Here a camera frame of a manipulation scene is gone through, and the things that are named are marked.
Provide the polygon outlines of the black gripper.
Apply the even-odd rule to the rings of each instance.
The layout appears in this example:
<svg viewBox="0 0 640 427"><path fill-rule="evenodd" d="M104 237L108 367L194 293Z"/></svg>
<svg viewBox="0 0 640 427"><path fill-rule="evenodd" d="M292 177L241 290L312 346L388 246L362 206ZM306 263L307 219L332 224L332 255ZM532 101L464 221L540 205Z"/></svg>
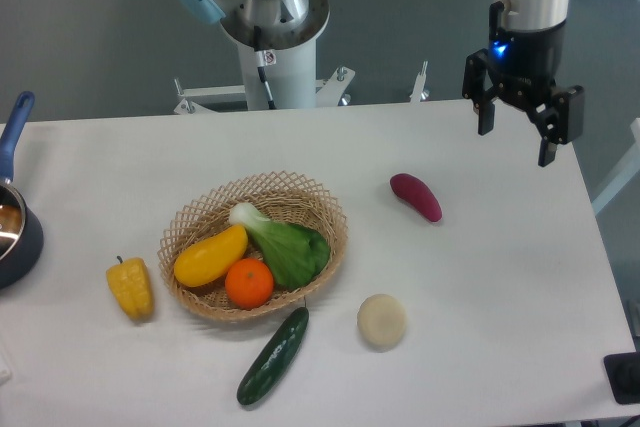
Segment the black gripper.
<svg viewBox="0 0 640 427"><path fill-rule="evenodd" d="M489 49L478 50L465 61L462 96L472 102L478 117L477 133L484 136L494 128L498 89L503 102L517 109L531 109L528 118L541 137L540 167L555 160L559 145L570 144L583 133L585 89L579 85L553 86L565 26L562 22L550 29L528 32L499 27L490 38ZM488 73L492 84L486 88Z"/></svg>

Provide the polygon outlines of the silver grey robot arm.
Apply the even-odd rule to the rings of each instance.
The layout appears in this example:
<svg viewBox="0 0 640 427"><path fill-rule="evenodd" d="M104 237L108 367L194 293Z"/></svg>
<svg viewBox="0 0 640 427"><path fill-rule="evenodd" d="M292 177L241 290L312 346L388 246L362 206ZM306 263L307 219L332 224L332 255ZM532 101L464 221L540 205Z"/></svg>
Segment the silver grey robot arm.
<svg viewBox="0 0 640 427"><path fill-rule="evenodd" d="M235 42L252 110L305 109L338 103L336 83L316 84L316 41L328 0L178 0L195 18L220 25ZM525 113L540 138L538 163L583 131L585 92L561 87L560 63L569 0L492 0L488 43L468 56L462 95L480 134L494 126L496 101Z"/></svg>

